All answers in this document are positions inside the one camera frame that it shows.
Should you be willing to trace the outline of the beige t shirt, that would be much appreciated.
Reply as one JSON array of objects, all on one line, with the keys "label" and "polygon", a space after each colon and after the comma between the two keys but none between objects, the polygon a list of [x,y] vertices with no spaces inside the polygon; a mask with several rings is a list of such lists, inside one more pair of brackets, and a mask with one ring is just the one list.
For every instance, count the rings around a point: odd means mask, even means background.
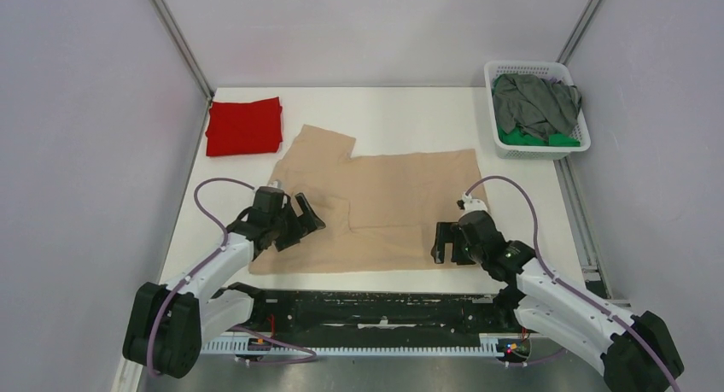
[{"label": "beige t shirt", "polygon": [[439,268],[430,251],[439,222],[481,173],[473,149],[352,155],[353,137],[303,126],[271,180],[302,193],[326,224],[281,252],[268,249],[254,275],[384,272]]}]

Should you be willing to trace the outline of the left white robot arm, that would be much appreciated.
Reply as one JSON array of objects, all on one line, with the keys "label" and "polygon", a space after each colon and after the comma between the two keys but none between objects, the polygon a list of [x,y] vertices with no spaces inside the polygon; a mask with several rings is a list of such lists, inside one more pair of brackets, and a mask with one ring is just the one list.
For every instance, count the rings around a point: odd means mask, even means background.
[{"label": "left white robot arm", "polygon": [[267,249],[297,245],[325,223],[304,194],[262,186],[249,207],[218,226],[222,235],[209,255],[163,284],[147,282],[137,290],[122,346],[126,360],[152,374],[181,378],[215,337],[240,324],[261,328],[267,305],[251,290],[226,282]]}]

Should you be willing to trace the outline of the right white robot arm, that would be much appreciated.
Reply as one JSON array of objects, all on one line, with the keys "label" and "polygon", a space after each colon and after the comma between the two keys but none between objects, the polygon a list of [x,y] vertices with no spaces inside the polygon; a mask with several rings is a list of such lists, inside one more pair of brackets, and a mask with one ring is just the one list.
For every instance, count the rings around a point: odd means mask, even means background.
[{"label": "right white robot arm", "polygon": [[507,240],[484,210],[439,222],[431,256],[478,265],[505,287],[494,297],[493,320],[505,330],[519,326],[552,339],[588,363],[611,391],[665,391],[685,366],[665,322],[651,311],[636,315],[544,268],[535,249]]}]

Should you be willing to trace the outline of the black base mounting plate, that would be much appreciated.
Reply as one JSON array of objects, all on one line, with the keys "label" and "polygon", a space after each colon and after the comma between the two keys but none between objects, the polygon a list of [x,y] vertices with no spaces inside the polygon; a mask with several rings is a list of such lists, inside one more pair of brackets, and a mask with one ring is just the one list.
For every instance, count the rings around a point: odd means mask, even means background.
[{"label": "black base mounting plate", "polygon": [[244,327],[308,348],[473,347],[481,334],[532,333],[491,295],[227,289],[254,303]]}]

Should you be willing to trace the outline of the green t shirt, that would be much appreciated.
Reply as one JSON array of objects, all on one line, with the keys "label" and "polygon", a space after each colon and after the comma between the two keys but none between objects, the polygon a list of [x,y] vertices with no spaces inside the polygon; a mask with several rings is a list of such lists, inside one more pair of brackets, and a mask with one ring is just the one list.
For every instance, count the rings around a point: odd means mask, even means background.
[{"label": "green t shirt", "polygon": [[563,135],[555,131],[548,139],[540,139],[531,134],[523,132],[521,127],[514,128],[506,133],[501,126],[496,126],[499,139],[503,144],[513,146],[534,146],[534,147],[580,147],[581,142],[575,138]]}]

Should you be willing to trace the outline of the folded red t shirt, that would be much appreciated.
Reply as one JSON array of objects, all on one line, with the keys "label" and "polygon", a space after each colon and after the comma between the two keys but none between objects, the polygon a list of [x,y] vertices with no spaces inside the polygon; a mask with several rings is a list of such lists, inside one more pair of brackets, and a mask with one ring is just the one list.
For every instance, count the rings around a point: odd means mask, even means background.
[{"label": "folded red t shirt", "polygon": [[213,102],[205,135],[206,156],[270,154],[283,143],[279,97],[255,102]]}]

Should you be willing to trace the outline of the grey t shirt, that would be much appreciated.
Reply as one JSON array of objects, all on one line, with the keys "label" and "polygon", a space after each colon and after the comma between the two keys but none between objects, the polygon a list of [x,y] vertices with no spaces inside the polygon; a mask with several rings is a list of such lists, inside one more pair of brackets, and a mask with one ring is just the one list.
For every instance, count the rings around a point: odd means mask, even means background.
[{"label": "grey t shirt", "polygon": [[497,126],[506,133],[521,127],[540,139],[548,139],[555,131],[572,137],[582,107],[576,86],[533,74],[500,75],[493,81],[492,97]]}]

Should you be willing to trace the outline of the right aluminium table rail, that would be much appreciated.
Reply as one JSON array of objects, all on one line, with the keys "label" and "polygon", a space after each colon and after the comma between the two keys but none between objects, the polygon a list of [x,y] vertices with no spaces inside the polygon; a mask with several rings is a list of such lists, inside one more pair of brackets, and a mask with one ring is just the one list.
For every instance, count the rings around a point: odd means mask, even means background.
[{"label": "right aluminium table rail", "polygon": [[568,158],[554,161],[558,182],[563,194],[564,206],[569,217],[585,286],[595,295],[610,298],[599,259],[598,245],[595,243],[591,224],[585,212],[581,193],[575,182],[572,166]]}]

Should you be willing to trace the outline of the left aluminium frame post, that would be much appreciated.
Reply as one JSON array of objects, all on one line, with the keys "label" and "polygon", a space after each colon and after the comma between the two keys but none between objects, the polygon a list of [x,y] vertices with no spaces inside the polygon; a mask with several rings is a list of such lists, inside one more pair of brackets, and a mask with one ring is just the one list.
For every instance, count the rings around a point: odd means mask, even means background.
[{"label": "left aluminium frame post", "polygon": [[208,102],[211,102],[214,97],[214,89],[202,71],[201,66],[190,48],[182,29],[176,21],[171,8],[167,4],[166,0],[149,0],[149,2],[159,17],[161,24],[164,26],[166,33],[171,39],[183,64],[186,66],[192,79],[195,81],[199,91]]}]

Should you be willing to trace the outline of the aluminium frame post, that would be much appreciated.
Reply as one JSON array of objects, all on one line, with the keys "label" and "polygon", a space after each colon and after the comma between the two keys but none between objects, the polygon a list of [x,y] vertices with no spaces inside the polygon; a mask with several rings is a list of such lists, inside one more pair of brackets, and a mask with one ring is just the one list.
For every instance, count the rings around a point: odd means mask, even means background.
[{"label": "aluminium frame post", "polygon": [[603,3],[604,0],[587,0],[580,17],[558,55],[558,63],[568,64]]},{"label": "aluminium frame post", "polygon": [[199,91],[208,102],[211,102],[214,97],[214,89],[202,71],[201,66],[190,48],[182,29],[176,21],[171,8],[167,4],[166,0],[149,0],[149,2],[159,17],[161,24],[164,26],[166,33],[171,39],[183,64],[186,66],[192,79],[195,81]]}]

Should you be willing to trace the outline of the right aluminium frame post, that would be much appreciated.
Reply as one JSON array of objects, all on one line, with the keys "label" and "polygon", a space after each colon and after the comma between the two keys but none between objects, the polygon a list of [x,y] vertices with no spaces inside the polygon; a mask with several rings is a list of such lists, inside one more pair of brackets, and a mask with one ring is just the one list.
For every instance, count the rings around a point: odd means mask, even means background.
[{"label": "right aluminium frame post", "polygon": [[603,3],[604,0],[587,0],[580,17],[558,55],[558,63],[568,64]]}]

